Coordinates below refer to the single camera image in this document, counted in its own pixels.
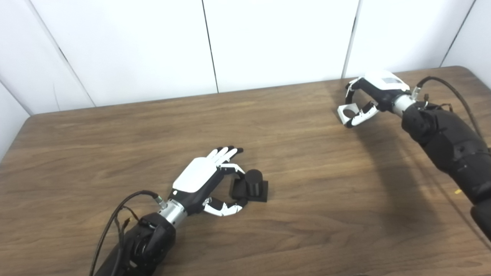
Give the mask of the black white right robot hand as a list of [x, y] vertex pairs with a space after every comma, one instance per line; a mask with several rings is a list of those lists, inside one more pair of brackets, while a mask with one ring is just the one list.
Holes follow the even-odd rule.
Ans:
[[[402, 117], [405, 110], [416, 102], [410, 86], [388, 71], [367, 72], [351, 80], [345, 89], [345, 105], [339, 106], [337, 112], [347, 128], [358, 126], [379, 112], [391, 112]], [[354, 93], [358, 90], [372, 98], [363, 108], [358, 108], [353, 102]]]

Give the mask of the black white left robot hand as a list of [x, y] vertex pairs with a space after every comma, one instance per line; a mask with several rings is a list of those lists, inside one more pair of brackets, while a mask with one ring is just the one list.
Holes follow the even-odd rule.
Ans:
[[205, 157], [193, 159], [177, 177], [168, 199], [184, 209], [187, 215], [202, 211], [224, 217], [240, 212], [248, 203], [247, 199], [224, 202], [211, 193], [229, 174], [244, 177], [245, 171], [231, 160], [244, 151], [234, 146], [219, 147]]

